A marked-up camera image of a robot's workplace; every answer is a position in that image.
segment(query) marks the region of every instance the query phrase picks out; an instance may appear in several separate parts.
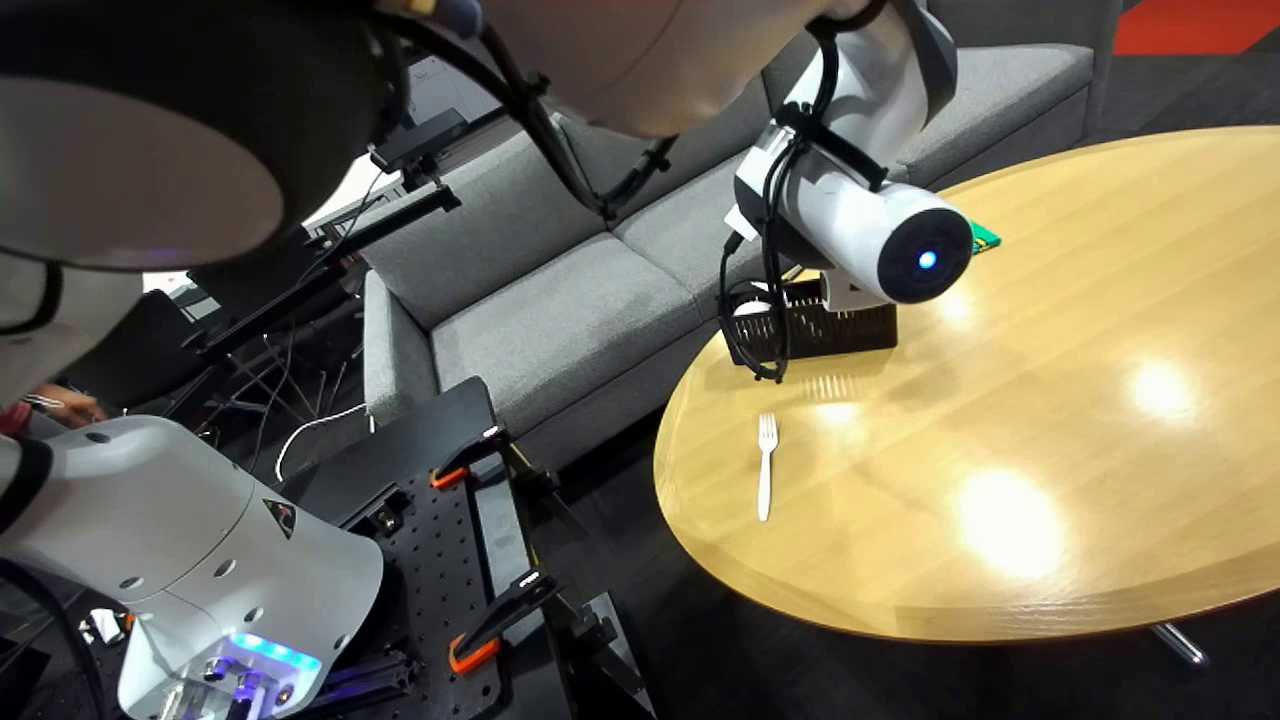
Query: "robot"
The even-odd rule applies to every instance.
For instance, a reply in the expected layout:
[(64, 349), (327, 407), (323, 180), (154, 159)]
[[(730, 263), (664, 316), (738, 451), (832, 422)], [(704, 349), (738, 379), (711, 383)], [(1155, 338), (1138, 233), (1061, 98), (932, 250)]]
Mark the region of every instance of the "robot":
[[(832, 308), (918, 304), (967, 263), (959, 210), (884, 180), (956, 89), (915, 0), (5, 0), (0, 404), (88, 353), (134, 271), (295, 226), (404, 108), (404, 25), (507, 52), (653, 140), (711, 121), (812, 27), (820, 57), (742, 154), (729, 223), (832, 269)], [(0, 436), (0, 555), (132, 606), (128, 717), (305, 710), (385, 585), (371, 538), (154, 414)]]

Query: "white robot body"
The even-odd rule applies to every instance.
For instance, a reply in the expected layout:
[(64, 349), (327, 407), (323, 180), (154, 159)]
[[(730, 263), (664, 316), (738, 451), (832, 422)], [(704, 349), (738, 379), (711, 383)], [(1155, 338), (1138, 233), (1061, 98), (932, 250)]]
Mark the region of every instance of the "white robot body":
[[(0, 250), (0, 407), (100, 342), (141, 291), (144, 279), (128, 271), (49, 269)], [(52, 304), (52, 312), (42, 325), (33, 325), (41, 304)]]
[[(856, 140), (869, 159), (891, 159), (932, 116), (926, 70), (906, 19), (887, 4), (869, 27), (834, 37), (834, 85), (822, 128)], [(789, 104), (815, 104), (822, 61), (815, 57)], [(918, 304), (959, 279), (973, 256), (973, 234), (959, 210), (938, 195), (906, 185), (870, 187), (822, 146), (802, 146), (780, 192), (773, 172), (795, 144), (795, 128), (773, 124), (736, 168), (738, 206), (729, 223), (761, 234), (742, 210), (776, 200), (776, 214), (820, 256), (827, 312), (861, 312), (877, 304)]]
[[(171, 418), (64, 433), (0, 555), (88, 585), (134, 611), (119, 707), (161, 717), (208, 684), (305, 707), (374, 603), (385, 555), (321, 523)], [(0, 476), (19, 449), (0, 439)]]
[(488, 0), (518, 69), (573, 110), (628, 135), (676, 135), (724, 110), (812, 17), (869, 0)]

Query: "black cable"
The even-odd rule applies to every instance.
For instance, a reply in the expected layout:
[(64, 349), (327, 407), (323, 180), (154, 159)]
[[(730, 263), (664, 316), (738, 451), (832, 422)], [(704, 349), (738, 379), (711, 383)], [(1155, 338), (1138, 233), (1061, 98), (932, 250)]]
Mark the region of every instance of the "black cable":
[(94, 669), (94, 660), (88, 654), (70, 615), (64, 611), (64, 603), (33, 577), (23, 571), (19, 562), (11, 558), (0, 558), (0, 580), (7, 580), (11, 587), (19, 587), (23, 596), (33, 596), (60, 627), (75, 669), (84, 670), (84, 684), (88, 684), (88, 697), (91, 697), (91, 707), (100, 720), (111, 720), (115, 707), (109, 701), (109, 688), (105, 688), (105, 670)]
[(827, 116), (827, 108), (832, 108), (832, 94), (834, 94), (834, 78), (838, 78), (838, 47), (834, 47), (834, 37), (838, 31), (850, 31), (850, 27), (864, 27), (864, 19), (856, 25), (856, 19), (812, 19), (807, 25), (807, 31), (812, 31), (812, 38), (815, 38), (815, 47), (820, 47), (820, 89), (815, 89), (815, 98), (812, 104), (783, 104), (780, 110), (776, 110), (776, 124), (789, 124), (798, 140), (802, 140), (802, 146), (822, 146), (832, 159), (838, 159), (844, 168), (850, 168), (850, 172), (861, 172), (864, 180), (869, 180), (869, 187), (870, 192), (880, 192), (884, 187), (884, 180), (887, 180), (887, 168), (884, 164), (877, 164), (869, 152), (861, 152), (856, 144), (848, 144), (844, 135), (834, 135), (827, 124), (822, 124), (822, 116)]
[(869, 6), (861, 6), (861, 10), (844, 17), (844, 19), (820, 17), (807, 27), (815, 27), (815, 31), (856, 31), (856, 27), (869, 27), (884, 6), (887, 6), (887, 0), (869, 0)]
[(284, 392), (284, 383), (288, 383), (288, 376), (293, 376), (293, 338), (284, 338), (284, 365), (280, 365), (275, 372), (280, 372), (280, 379), (267, 383), (267, 404), (263, 404), (263, 414), (257, 418), (251, 451), (263, 449), (272, 411), (275, 411), (275, 404), (284, 404), (280, 392)]
[[(783, 187), (783, 177), (791, 172), (795, 164), (795, 144), (789, 144), (765, 172), (765, 210), (751, 214), (751, 223), (765, 223), (761, 226), (761, 263), (765, 263), (765, 287), (757, 287), (761, 279), (747, 279), (747, 287), (729, 287), (729, 258), (736, 256), (736, 246), (742, 243), (738, 233), (730, 233), (724, 238), (724, 250), (718, 250), (718, 295), (716, 295), (716, 312), (718, 312), (718, 333), (724, 333), (724, 342), (730, 349), (730, 356), (738, 365), (747, 365), (757, 372), (757, 379), (783, 379), (789, 372), (789, 356), (791, 356), (791, 326), (789, 326), (789, 291), (783, 291), (783, 277), (780, 277), (780, 250), (776, 250), (776, 204), (780, 204), (780, 187)], [(742, 338), (738, 338), (738, 325), (736, 325), (736, 308), (761, 300), (768, 308), (768, 325), (776, 326), (773, 338), (773, 366), (768, 360), (761, 360)]]
[(444, 63), (476, 78), (492, 98), (501, 98), (507, 116), (528, 130), (528, 140), (543, 152), (543, 159), (553, 164), (568, 195), (604, 221), (617, 221), (619, 204), (628, 204), (654, 172), (669, 168), (669, 152), (676, 135), (654, 140), (617, 187), (595, 192), (577, 172), (573, 146), (562, 146), (562, 135), (553, 128), (553, 116), (540, 104), (543, 78), (524, 78), (507, 42), (492, 27), (479, 31), (479, 47), (492, 57), (496, 70), (476, 57), (467, 57), (464, 47), (455, 47), (450, 38), (444, 38), (441, 31), (430, 31), (427, 25), (385, 17), (385, 27), (441, 57)]
[(419, 195), (404, 206), (390, 206), (386, 214), (374, 214), (369, 221), (365, 226), (355, 226), (347, 238), (330, 243), (327, 246), (327, 258), (321, 271), (311, 271), (305, 283), (272, 295), (263, 308), (257, 308), (251, 316), (237, 319), (227, 333), (219, 333), (216, 338), (201, 342), (196, 353), (208, 360), (208, 365), (224, 365), (224, 356), (230, 349), (240, 349), (243, 338), (261, 335), (263, 326), (272, 326), (272, 319), (295, 312), (311, 291), (321, 291), (340, 269), (336, 258), (343, 256), (355, 256), (365, 250), (369, 243), (414, 223), (419, 214), (435, 210), (435, 206), (447, 206), (450, 204), (450, 192), (430, 192), (430, 195)]
[(385, 98), (385, 121), (379, 121), (379, 140), (390, 135), (395, 124), (410, 121), (409, 116), (409, 57), (400, 47), (400, 37), (386, 27), (369, 25), (374, 52), (385, 61), (385, 78), (386, 78), (386, 98)]
[[(330, 243), (340, 243), (347, 233), (361, 226), (361, 214), (365, 214), (365, 210), (371, 206), (371, 200), (374, 200), (374, 180), (379, 180), (379, 177), (385, 177), (385, 172), (371, 172), (361, 204), (355, 204), (343, 221), (336, 221), (340, 226), (330, 223)], [(288, 238), (311, 243), (311, 233), (307, 233), (307, 226), (295, 226)], [(301, 283), (307, 283), (327, 258), (330, 258), (330, 246), (321, 246), (321, 250), (311, 256), (311, 263), (307, 263), (284, 291), (295, 291)]]
[(19, 319), (19, 325), (5, 325), (0, 335), (23, 335), (23, 333), (35, 333), (35, 326), (52, 325), (60, 304), (64, 304), (64, 269), (60, 263), (42, 263), (42, 291), (41, 291), (35, 312), (29, 319)]
[[(838, 78), (838, 52), (834, 52), (834, 31), (848, 31), (848, 27), (861, 27), (864, 19), (880, 17), (877, 10), (864, 10), (861, 19), (850, 25), (812, 25), (812, 37), (820, 42), (820, 89), (812, 94), (812, 104), (795, 104), (789, 110), (802, 110), (812, 124), (820, 124), (832, 108), (832, 94), (834, 94), (834, 78)], [(773, 366), (765, 366), (761, 360), (751, 360), (751, 353), (738, 349), (738, 356), (751, 365), (757, 379), (768, 376), (768, 379), (783, 379), (789, 376), (789, 360), (791, 360), (791, 319), (789, 319), (789, 287), (783, 287), (783, 277), (780, 277), (780, 246), (776, 246), (776, 223), (780, 223), (780, 200), (783, 200), (783, 187), (789, 187), (789, 177), (795, 172), (798, 154), (812, 146), (812, 135), (802, 135), (795, 124), (791, 124), (791, 140), (789, 146), (768, 164), (765, 172), (765, 226), (761, 226), (761, 263), (765, 263), (765, 304), (768, 304), (768, 316), (776, 325), (776, 360)], [(724, 256), (718, 256), (718, 295), (729, 295), (729, 256), (736, 250), (736, 243), (729, 246), (724, 243)]]

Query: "metal stand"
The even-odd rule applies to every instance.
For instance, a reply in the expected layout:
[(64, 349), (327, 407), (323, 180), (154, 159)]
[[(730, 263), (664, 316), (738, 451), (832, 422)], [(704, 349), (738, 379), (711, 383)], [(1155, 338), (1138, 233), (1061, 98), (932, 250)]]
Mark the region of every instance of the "metal stand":
[(467, 491), (395, 485), (355, 518), (386, 551), (386, 587), (336, 676), (305, 717), (492, 717), (507, 697), (501, 662), (450, 676), (444, 646), (488, 606), (485, 551)]
[[(501, 422), (485, 426), (467, 449), (441, 463), (430, 470), (430, 488), (488, 488), (496, 476), (502, 476), (507, 488), (518, 485), (543, 504), (562, 506), (557, 479), (533, 466)], [(507, 587), (471, 622), (464, 622), (464, 631), (447, 643), (447, 669), (455, 676), (471, 676), (476, 669), (501, 660), (507, 643), (518, 650), (518, 622), (528, 615), (543, 615), (562, 679), (573, 697), (588, 704), (583, 717), (654, 717), (612, 601), (595, 596), (591, 603), (573, 603), (540, 567), (513, 577)]]
[(1204, 646), (1190, 643), (1175, 622), (1155, 622), (1151, 631), (1155, 631), (1155, 641), (1160, 641), (1170, 654), (1178, 654), (1185, 662), (1208, 669)]

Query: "couch cushion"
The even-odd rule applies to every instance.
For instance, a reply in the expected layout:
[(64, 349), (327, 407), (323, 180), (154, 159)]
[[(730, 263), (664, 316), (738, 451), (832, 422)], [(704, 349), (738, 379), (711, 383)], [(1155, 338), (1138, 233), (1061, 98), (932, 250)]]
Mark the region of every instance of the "couch cushion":
[(604, 226), (524, 130), (450, 168), (444, 185), (464, 206), (430, 210), (365, 250), (423, 326)]
[(891, 177), (926, 185), (1052, 104), (1089, 89), (1079, 42), (959, 47), (956, 98), (896, 154)]
[(518, 436), (688, 333), (688, 291), (591, 234), (430, 333), (441, 387), (479, 376)]
[[(718, 246), (729, 238), (729, 206), (730, 206), (730, 172), (738, 154), (716, 164), (711, 172), (694, 177), (678, 192), (647, 204), (644, 210), (628, 214), (617, 233), (639, 256), (671, 271), (700, 304), (716, 295), (718, 277)], [(742, 243), (730, 256), (730, 277), (757, 269), (761, 246)]]
[(390, 422), (410, 404), (441, 394), (427, 335), (409, 319), (386, 283), (365, 271), (365, 414)]
[[(671, 146), (671, 168), (654, 172), (644, 192), (628, 206), (644, 206), (647, 200), (678, 187), (682, 180), (707, 172), (711, 164), (742, 152), (768, 124), (765, 89), (747, 85), (711, 124), (682, 130)], [(557, 116), (561, 135), (568, 140), (583, 180), (595, 192), (617, 187), (639, 159), (644, 140), (583, 124), (578, 116)]]

